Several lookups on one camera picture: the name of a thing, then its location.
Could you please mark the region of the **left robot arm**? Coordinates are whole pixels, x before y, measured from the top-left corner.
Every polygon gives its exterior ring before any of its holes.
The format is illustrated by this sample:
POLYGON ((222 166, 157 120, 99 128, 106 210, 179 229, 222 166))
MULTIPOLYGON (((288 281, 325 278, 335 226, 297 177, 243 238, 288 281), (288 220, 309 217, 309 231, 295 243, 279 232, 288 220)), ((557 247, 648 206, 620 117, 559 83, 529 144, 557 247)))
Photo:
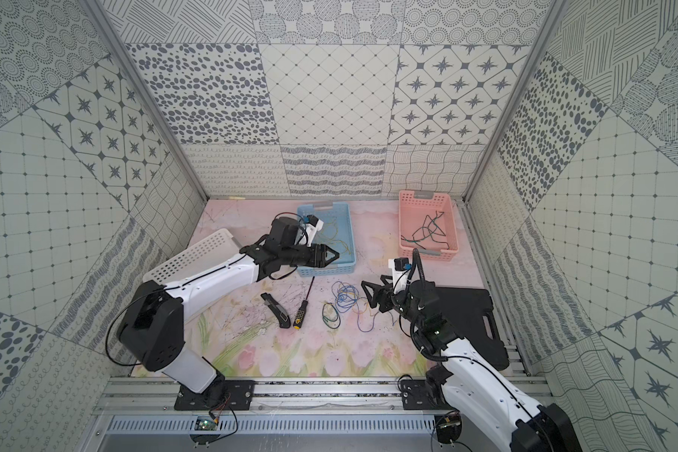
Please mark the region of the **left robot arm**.
POLYGON ((144 282, 109 329, 147 370, 171 377, 196 395, 214 393, 222 388, 224 376, 186 345, 186 321, 236 289, 273 279, 284 266, 331 265, 340 253, 314 243, 322 227, 314 215, 278 215, 268 234, 224 262, 176 282, 144 282))

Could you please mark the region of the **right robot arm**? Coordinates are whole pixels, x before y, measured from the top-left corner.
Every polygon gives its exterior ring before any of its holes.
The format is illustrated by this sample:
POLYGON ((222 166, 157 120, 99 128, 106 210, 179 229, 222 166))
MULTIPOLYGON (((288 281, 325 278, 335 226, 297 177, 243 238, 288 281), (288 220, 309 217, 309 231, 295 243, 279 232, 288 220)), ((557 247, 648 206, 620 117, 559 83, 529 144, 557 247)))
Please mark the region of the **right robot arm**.
POLYGON ((412 343, 433 363, 425 378, 428 407, 464 415, 501 451, 580 450, 566 412, 503 376, 508 352, 488 291, 420 281, 401 288, 388 276, 361 287, 371 307, 408 320, 412 343))

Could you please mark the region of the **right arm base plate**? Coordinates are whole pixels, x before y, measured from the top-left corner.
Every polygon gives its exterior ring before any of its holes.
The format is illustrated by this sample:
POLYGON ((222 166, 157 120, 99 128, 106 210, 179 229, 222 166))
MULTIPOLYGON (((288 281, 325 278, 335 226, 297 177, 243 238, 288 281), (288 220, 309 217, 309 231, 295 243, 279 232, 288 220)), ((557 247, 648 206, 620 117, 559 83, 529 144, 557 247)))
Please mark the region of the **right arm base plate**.
POLYGON ((450 412, 453 410, 453 407, 446 404, 425 380, 401 379, 397 382, 397 388, 399 388, 402 407, 405 411, 450 412))

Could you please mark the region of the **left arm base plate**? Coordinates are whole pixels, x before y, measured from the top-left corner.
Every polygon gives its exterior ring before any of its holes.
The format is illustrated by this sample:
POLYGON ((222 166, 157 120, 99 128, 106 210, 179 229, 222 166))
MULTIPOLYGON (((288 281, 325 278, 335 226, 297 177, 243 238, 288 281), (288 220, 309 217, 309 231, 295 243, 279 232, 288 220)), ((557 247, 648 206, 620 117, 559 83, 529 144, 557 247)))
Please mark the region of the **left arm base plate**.
POLYGON ((178 412, 250 410, 255 380, 221 380, 213 382, 203 393, 194 393, 184 384, 179 387, 174 409, 178 412))

